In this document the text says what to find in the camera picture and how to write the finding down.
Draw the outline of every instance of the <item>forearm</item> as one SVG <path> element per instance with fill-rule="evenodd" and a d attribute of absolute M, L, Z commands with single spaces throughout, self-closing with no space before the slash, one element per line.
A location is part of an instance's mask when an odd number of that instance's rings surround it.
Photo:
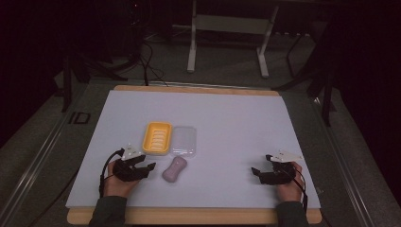
<path fill-rule="evenodd" d="M 89 226 L 123 226 L 126 206 L 127 199 L 123 197 L 110 196 L 99 199 Z"/>
<path fill-rule="evenodd" d="M 279 227 L 306 227 L 307 223 L 303 206 L 298 201 L 285 201 L 276 207 Z"/>

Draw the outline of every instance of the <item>peanut-shaped object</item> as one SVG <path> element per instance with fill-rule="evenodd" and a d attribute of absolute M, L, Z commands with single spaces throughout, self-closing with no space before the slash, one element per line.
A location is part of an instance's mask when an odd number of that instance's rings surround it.
<path fill-rule="evenodd" d="M 186 167 L 186 160 L 177 156 L 173 159 L 171 165 L 163 172 L 163 178 L 170 183 L 177 181 L 178 175 Z"/>

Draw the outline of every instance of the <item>white metal leg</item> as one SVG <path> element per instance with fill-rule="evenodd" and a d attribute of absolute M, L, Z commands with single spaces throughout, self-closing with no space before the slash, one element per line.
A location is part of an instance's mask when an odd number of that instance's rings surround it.
<path fill-rule="evenodd" d="M 266 59 L 265 59 L 265 51 L 266 51 L 266 46 L 268 45 L 269 42 L 269 37 L 273 29 L 278 9 L 279 9 L 278 6 L 274 7 L 274 11 L 270 17 L 270 23 L 268 23 L 268 27 L 266 28 L 265 39 L 263 40 L 262 45 L 256 48 L 256 54 L 259 60 L 259 67 L 262 78 L 267 78 L 269 76 L 268 66 L 266 65 Z"/>
<path fill-rule="evenodd" d="M 186 70 L 188 73 L 195 72 L 195 60 L 197 57 L 197 1 L 192 1 L 192 26 L 191 26 L 191 47 L 189 48 L 188 66 Z"/>

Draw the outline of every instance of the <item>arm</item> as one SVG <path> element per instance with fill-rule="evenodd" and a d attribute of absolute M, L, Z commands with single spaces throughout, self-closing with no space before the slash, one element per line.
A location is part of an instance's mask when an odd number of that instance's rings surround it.
<path fill-rule="evenodd" d="M 113 166 L 114 162 L 108 164 L 109 177 L 104 184 L 104 197 L 97 201 L 92 219 L 89 222 L 90 227 L 124 225 L 127 197 L 139 181 L 122 182 L 111 175 L 113 174 Z"/>
<path fill-rule="evenodd" d="M 301 166 L 292 163 L 297 170 L 295 181 L 301 186 L 304 182 L 301 179 Z M 277 218 L 279 227 L 306 227 L 309 226 L 306 214 L 300 203 L 302 197 L 301 188 L 294 182 L 277 185 L 277 193 L 281 202 L 277 207 Z"/>

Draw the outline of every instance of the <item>yellow tray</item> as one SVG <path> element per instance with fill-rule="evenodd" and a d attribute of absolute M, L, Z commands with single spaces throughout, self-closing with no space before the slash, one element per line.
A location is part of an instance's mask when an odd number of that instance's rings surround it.
<path fill-rule="evenodd" d="M 143 149 L 146 153 L 163 155 L 168 152 L 172 126 L 168 122 L 148 123 Z"/>

